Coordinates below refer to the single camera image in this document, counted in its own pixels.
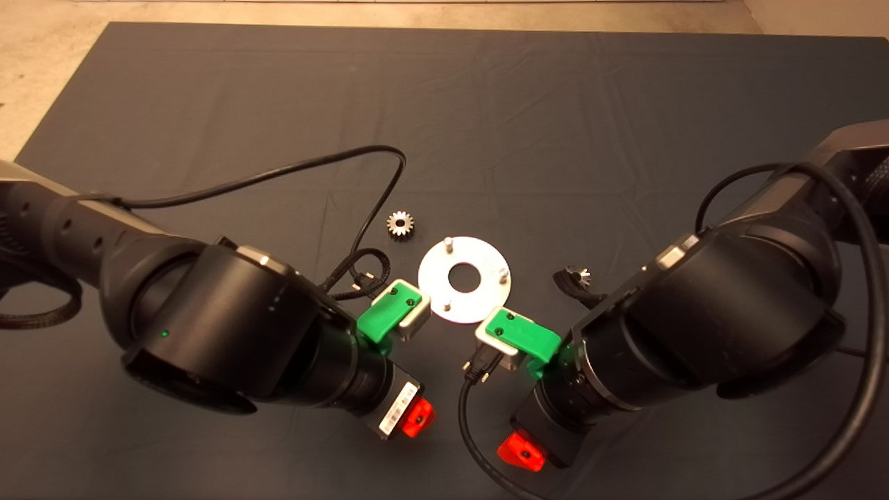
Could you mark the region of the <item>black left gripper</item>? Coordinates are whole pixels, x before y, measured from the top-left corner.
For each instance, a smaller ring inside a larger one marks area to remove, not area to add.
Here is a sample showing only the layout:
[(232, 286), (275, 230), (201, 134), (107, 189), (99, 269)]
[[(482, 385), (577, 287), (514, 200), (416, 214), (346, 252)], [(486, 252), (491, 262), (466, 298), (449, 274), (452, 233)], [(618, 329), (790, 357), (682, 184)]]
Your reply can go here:
[(419, 399), (423, 384), (389, 358), (382, 360), (380, 374), (372, 377), (369, 401), (356, 410), (356, 417), (381, 440), (400, 432), (415, 439), (436, 418), (431, 402)]

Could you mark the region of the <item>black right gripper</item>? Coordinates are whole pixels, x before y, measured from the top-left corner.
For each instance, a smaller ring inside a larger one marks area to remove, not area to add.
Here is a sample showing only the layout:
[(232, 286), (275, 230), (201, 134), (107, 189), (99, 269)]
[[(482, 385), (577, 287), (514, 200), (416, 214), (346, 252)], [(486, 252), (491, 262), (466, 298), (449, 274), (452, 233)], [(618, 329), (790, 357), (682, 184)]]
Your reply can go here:
[(530, 472), (542, 471), (546, 462), (572, 467), (593, 425), (566, 417), (544, 396), (528, 396), (512, 412), (514, 431), (499, 444), (498, 458)]

